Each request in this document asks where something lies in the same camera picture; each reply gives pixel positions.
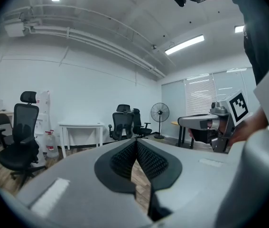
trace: wooden floor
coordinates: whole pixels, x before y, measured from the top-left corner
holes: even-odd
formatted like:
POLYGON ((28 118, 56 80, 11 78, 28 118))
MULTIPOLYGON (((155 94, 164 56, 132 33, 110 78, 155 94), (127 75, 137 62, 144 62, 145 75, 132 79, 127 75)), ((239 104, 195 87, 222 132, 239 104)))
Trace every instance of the wooden floor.
MULTIPOLYGON (((173 138, 165 138, 163 140, 155 139, 153 136, 149 136, 149 139, 155 140, 157 142, 166 143, 169 145, 175 146, 177 140, 173 138)), ((194 149, 202 150, 202 151, 212 151, 209 149, 208 145, 199 143, 195 143, 194 149)), ((71 150, 66 150, 66 154, 71 155, 81 151, 89 151, 88 148, 74 148, 71 150)), ((45 158, 46 159, 46 166, 50 168, 51 166, 55 165, 63 158, 62 150, 59 149, 59 156, 57 158, 45 158)), ((35 172, 35 175, 42 173, 44 170, 40 170, 35 172)), ((10 192, 13 195, 16 195, 19 191, 19 186, 21 183, 21 177, 17 177, 16 180, 13 180, 10 176, 11 170, 6 169, 0 164, 0 188, 3 188, 10 192)), ((146 175, 142 171, 141 167, 139 166, 138 162, 136 161, 132 168, 132 177, 131 181, 136 184, 136 201, 138 205, 143 209, 145 213, 148 211, 148 204, 150 200, 150 182, 147 179, 146 175)))

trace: ceiling pipe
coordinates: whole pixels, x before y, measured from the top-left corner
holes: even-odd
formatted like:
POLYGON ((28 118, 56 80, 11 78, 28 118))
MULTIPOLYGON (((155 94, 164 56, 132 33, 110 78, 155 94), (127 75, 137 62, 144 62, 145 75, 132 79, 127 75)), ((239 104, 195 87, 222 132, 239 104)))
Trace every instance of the ceiling pipe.
MULTIPOLYGON (((66 34, 63 34, 63 33, 55 33, 55 32, 50 32, 50 31, 36 31, 36 32, 32 32, 32 34, 53 35, 53 36, 59 36, 59 37, 66 38, 66 34)), ((139 64, 138 62, 132 61, 130 58, 127 58, 126 56, 123 56, 123 55, 121 55, 119 53, 116 53, 116 52, 114 52, 114 51, 112 51, 110 49, 107 49, 107 48, 104 48, 102 46, 96 45, 96 44, 94 44, 92 42, 85 41, 81 37, 72 36, 72 37, 70 37, 70 39, 76 40, 76 41, 79 41, 81 43, 85 43, 85 44, 88 44, 88 45, 91 45, 91 46, 94 46, 94 47, 97 47, 97 48, 102 49, 102 50, 105 50, 105 51, 107 51, 109 53, 115 54, 115 55, 117 55, 119 57, 126 58, 128 61, 130 61, 130 62, 132 62, 132 63, 134 63, 134 64, 136 64, 136 65, 138 65, 138 66, 140 66, 142 68, 144 68, 147 71, 149 71, 149 68, 144 67, 143 65, 139 64)))
MULTIPOLYGON (((132 30, 133 32, 135 32, 136 34, 138 34, 139 36, 141 36, 142 38, 144 38, 150 45, 154 45, 154 43, 152 43, 150 40, 148 40, 145 36, 143 36, 141 33, 139 33, 138 31, 136 31, 135 29, 133 29, 132 27, 122 23, 121 21, 113 18, 113 17, 110 17, 108 15, 105 15, 103 13, 99 13, 99 12, 96 12, 94 10, 90 10, 90 9, 84 9, 84 8, 80 8, 80 7, 77 7, 77 6, 72 6, 72 5, 62 5, 62 4, 39 4, 39 5, 33 5, 33 6, 27 6, 27 7, 22 7, 22 8, 18 8, 18 9, 14 9, 14 10, 11 10, 9 12, 15 12, 15 11, 18 11, 18 10, 24 10, 24 9, 32 9, 32 8, 39 8, 39 7, 63 7, 63 8, 73 8, 73 9, 78 9, 78 10, 83 10, 83 11, 87 11, 87 12, 90 12, 90 13, 94 13, 94 14, 98 14, 100 16, 103 16, 103 17, 106 17, 108 19, 111 19, 125 27, 127 27, 128 29, 132 30)), ((167 54, 163 51, 160 51, 160 53, 166 57, 168 59, 168 61, 176 67, 175 63, 172 62, 172 60, 167 56, 167 54)))
MULTIPOLYGON (((64 27, 55 27, 55 26, 34 26, 34 29, 35 30, 58 30, 58 31, 67 31, 67 28, 64 28, 64 27)), ((75 29, 70 29, 70 32, 71 33, 75 33, 75 34, 79 34, 79 35, 82 35, 84 36, 84 38, 80 38, 82 40, 85 40, 85 41, 89 41, 91 43, 94 43, 98 46, 101 46, 102 48, 107 48, 109 50, 113 50, 115 53, 118 53, 120 54, 122 57, 130 57, 132 61, 135 61, 139 64, 143 64, 143 65, 146 65, 147 66, 147 70, 150 70, 150 69, 154 69, 155 67, 152 66, 151 64, 143 61, 141 58, 139 58, 138 56, 136 56, 135 54, 132 54, 130 52, 127 52, 125 54, 125 50, 113 43, 110 43, 106 40, 103 40, 102 38, 98 38, 98 37, 94 37, 93 35, 91 34, 88 34, 88 33, 85 33, 85 32, 82 32, 82 31, 78 31, 78 30, 75 30, 75 29)), ((62 35, 62 33, 57 33, 56 31, 55 32, 52 32, 53 34, 59 34, 59 35, 62 35)))
POLYGON ((86 24, 88 26, 92 26, 92 27, 95 27, 97 29, 101 29, 101 30, 105 30, 105 31, 108 31, 112 34, 115 34, 115 35, 118 35, 126 40, 128 40, 130 43, 132 43, 134 46, 136 46, 138 49, 142 50, 143 52, 147 53, 149 56, 151 56, 154 60, 156 60, 158 63, 160 63, 163 67, 165 66, 159 59, 157 59, 152 53, 150 53, 149 51, 147 51, 145 48, 139 46, 138 44, 136 44, 135 42, 133 42, 131 39, 129 39, 128 37, 120 34, 120 33, 117 33, 113 30, 110 30, 110 29, 107 29, 107 28, 102 28, 102 27, 99 27, 99 26, 96 26, 94 24, 91 24, 91 23, 88 23, 88 22, 85 22, 83 20, 79 20, 79 19, 75 19, 75 18, 72 18, 70 16, 56 16, 56 15, 51 15, 51 16, 48 16, 48 15, 36 15, 36 16, 31 16, 32 18, 44 18, 45 20, 60 20, 60 21, 72 21, 72 22, 76 22, 76 23, 81 23, 81 24, 86 24))
MULTIPOLYGON (((55 36, 61 36, 61 37, 67 37, 67 30, 68 28, 64 27, 56 27, 56 26, 34 26, 33 27, 34 32, 32 31, 32 34, 48 34, 48 35, 55 35, 55 36)), ((128 61, 150 71, 157 77, 165 77, 162 72, 160 72, 158 69, 156 69, 154 66, 149 64, 148 62, 144 61, 140 57, 136 56, 135 54, 132 54, 131 52, 109 42, 102 38, 96 37, 92 34, 78 31, 75 29, 70 29, 69 33, 70 39, 75 39, 80 42, 84 42, 86 44, 98 47, 102 50, 106 50, 110 53, 113 53, 117 56, 120 56, 122 58, 127 59, 128 61)))

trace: office chair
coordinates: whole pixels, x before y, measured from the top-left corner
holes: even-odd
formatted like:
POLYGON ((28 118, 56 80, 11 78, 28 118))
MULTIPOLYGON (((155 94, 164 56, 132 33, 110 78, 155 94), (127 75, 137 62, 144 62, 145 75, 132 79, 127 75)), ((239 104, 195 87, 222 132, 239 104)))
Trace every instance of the office chair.
POLYGON ((145 123, 146 126, 142 126, 142 123, 140 121, 140 113, 139 109, 134 108, 133 109, 133 133, 139 135, 140 137, 146 137, 146 135, 151 134, 152 129, 147 128, 148 124, 151 123, 145 123))
POLYGON ((11 177, 15 180, 15 175, 23 175, 21 188, 27 177, 34 177, 33 172, 45 168, 46 166, 31 168, 31 163, 37 163, 39 146, 34 139, 34 128, 39 112, 39 108, 32 103, 36 103, 36 92, 25 91, 21 94, 20 100, 28 104, 16 104, 14 106, 14 143, 0 152, 0 164, 12 170, 11 177))
POLYGON ((13 141, 13 135, 6 135, 4 132, 7 128, 10 128, 11 130, 13 128, 12 128, 9 117, 4 113, 0 113, 0 126, 4 126, 4 125, 6 125, 5 128, 2 128, 2 127, 0 128, 0 143, 2 144, 3 148, 5 149, 9 145, 13 144, 14 141, 13 141))
POLYGON ((110 137, 114 140, 124 140, 130 139, 132 137, 132 122, 133 114, 130 113, 130 106, 127 104, 118 105, 117 112, 113 113, 113 123, 114 129, 111 131, 112 125, 109 125, 110 137))

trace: ceiling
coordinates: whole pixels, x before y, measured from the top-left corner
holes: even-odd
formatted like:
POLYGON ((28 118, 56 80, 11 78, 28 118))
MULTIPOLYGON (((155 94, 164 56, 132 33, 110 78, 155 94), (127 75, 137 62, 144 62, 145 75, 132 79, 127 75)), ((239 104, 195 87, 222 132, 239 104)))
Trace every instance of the ceiling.
POLYGON ((231 0, 187 1, 184 8, 173 0, 11 0, 3 16, 18 8, 28 21, 39 19, 43 25, 70 27, 111 41, 164 74, 243 51, 243 38, 234 33, 243 18, 231 0), (204 42, 165 54, 201 34, 204 42))

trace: white label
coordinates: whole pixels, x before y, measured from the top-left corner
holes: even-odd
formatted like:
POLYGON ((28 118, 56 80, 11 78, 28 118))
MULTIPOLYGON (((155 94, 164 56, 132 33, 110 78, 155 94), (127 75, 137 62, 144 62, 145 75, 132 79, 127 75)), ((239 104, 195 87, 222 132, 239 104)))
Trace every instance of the white label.
POLYGON ((35 202, 31 210, 40 217, 46 218, 66 191, 69 183, 69 180, 57 178, 53 185, 35 202))
POLYGON ((47 149, 48 149, 49 151, 53 151, 53 150, 54 150, 54 147, 53 147, 53 146, 48 146, 48 145, 47 145, 47 149))

